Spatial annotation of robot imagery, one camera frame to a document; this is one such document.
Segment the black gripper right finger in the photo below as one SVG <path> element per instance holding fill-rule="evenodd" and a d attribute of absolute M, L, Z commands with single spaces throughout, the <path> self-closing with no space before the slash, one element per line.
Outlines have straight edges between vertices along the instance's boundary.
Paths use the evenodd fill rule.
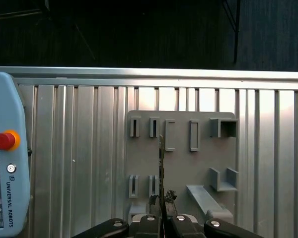
<path fill-rule="evenodd" d="M 164 229 L 167 238 L 261 238 L 221 219 L 209 219 L 200 225 L 194 216 L 177 212 L 175 199 L 176 192 L 168 190 L 164 197 Z"/>

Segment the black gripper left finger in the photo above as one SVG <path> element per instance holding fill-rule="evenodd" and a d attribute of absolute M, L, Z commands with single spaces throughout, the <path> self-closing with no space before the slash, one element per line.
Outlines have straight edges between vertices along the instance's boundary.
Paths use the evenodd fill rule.
<path fill-rule="evenodd" d="M 109 219 L 78 235 L 76 238 L 161 238 L 163 237 L 163 221 L 160 197 L 149 198 L 149 213 L 137 214 L 132 221 L 120 218 Z"/>

